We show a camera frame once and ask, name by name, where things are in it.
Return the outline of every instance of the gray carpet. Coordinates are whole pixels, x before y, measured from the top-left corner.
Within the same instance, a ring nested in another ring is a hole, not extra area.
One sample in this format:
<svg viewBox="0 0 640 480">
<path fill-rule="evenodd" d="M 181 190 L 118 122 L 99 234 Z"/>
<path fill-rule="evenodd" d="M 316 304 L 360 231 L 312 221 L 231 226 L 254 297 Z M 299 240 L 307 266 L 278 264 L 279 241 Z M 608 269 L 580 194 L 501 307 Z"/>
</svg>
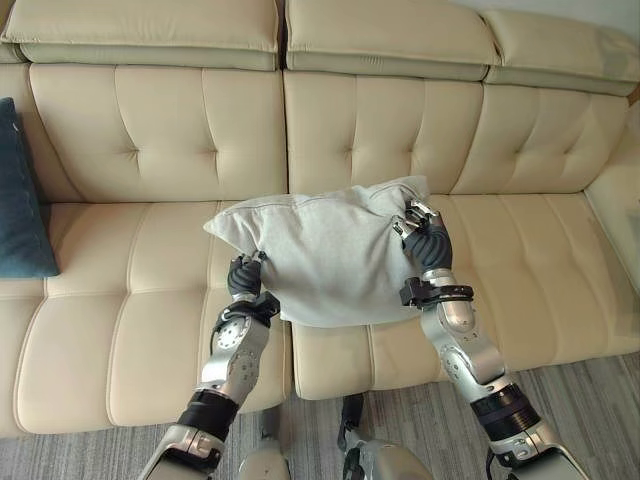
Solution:
<svg viewBox="0 0 640 480">
<path fill-rule="evenodd" d="M 593 480 L 640 477 L 640 354 L 517 377 Z M 298 398 L 284 405 L 283 442 L 295 480 L 340 478 L 335 447 L 340 407 L 338 400 Z M 436 479 L 484 478 L 484 434 L 450 384 L 369 393 L 366 416 L 370 431 L 408 446 Z M 243 455 L 257 445 L 257 425 L 257 415 L 242 416 L 234 424 L 217 478 L 235 478 Z M 0 440 L 0 479 L 134 479 L 165 428 Z"/>
</svg>

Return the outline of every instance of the beige leather sofa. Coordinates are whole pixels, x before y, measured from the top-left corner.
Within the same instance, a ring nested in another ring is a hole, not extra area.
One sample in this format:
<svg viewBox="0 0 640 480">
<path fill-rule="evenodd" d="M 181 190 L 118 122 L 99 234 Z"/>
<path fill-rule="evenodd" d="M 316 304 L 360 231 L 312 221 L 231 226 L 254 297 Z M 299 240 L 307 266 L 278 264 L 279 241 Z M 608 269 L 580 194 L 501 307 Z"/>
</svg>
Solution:
<svg viewBox="0 0 640 480">
<path fill-rule="evenodd" d="M 271 1 L 87 3 L 17 0 L 2 37 L 34 62 L 0 65 L 0 96 L 62 273 L 0 280 L 0 435 L 173 421 L 229 301 L 234 252 L 202 224 L 408 174 L 427 175 L 510 368 L 640 349 L 625 37 L 444 1 L 290 0 L 282 72 Z M 441 377 L 415 320 L 276 321 L 244 411 L 292 379 L 322 399 Z"/>
</svg>

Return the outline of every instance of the wall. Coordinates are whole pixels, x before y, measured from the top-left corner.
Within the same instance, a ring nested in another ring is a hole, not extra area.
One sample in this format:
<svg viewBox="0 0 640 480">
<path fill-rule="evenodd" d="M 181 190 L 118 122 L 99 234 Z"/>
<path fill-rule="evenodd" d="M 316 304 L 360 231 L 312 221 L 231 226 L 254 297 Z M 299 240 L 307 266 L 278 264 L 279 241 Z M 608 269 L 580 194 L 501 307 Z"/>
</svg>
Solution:
<svg viewBox="0 0 640 480">
<path fill-rule="evenodd" d="M 452 0 L 476 10 L 508 8 L 606 25 L 640 44 L 640 0 Z"/>
</svg>

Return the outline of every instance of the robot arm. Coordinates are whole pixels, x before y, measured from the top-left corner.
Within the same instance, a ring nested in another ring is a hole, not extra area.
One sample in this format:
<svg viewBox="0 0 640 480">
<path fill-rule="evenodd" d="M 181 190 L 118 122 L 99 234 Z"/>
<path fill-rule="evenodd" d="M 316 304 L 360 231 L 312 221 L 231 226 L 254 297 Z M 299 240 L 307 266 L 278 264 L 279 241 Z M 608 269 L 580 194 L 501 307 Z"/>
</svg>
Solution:
<svg viewBox="0 0 640 480">
<path fill-rule="evenodd" d="M 519 471 L 535 475 L 535 465 L 542 469 L 559 463 L 568 476 L 557 478 L 588 479 L 506 372 L 502 356 L 476 322 L 473 289 L 459 285 L 451 271 L 451 241 L 440 213 L 411 201 L 407 219 L 396 222 L 394 230 L 423 271 L 421 278 L 405 282 L 402 302 L 422 310 L 424 334 L 486 431 L 491 451 L 512 469 L 510 478 L 519 478 Z M 557 454 L 564 459 L 539 461 Z M 526 478 L 550 478 L 541 475 Z"/>
<path fill-rule="evenodd" d="M 201 381 L 138 480 L 202 480 L 217 468 L 229 428 L 258 380 L 271 317 L 280 311 L 273 295 L 260 294 L 264 258 L 256 252 L 231 262 L 227 283 L 234 301 L 218 317 Z"/>
</svg>

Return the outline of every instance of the pillow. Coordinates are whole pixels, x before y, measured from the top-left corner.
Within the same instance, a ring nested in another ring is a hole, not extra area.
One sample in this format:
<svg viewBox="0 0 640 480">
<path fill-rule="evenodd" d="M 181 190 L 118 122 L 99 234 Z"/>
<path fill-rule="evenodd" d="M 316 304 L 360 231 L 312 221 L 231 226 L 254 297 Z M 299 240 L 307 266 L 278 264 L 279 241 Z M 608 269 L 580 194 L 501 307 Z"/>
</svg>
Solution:
<svg viewBox="0 0 640 480">
<path fill-rule="evenodd" d="M 59 273 L 40 218 L 13 100 L 0 99 L 0 277 Z"/>
<path fill-rule="evenodd" d="M 313 327 L 406 320 L 398 294 L 418 271 L 392 225 L 405 202 L 427 195 L 425 177 L 323 195 L 278 195 L 238 203 L 205 230 L 245 254 L 263 250 L 263 283 L 281 318 Z"/>
</svg>

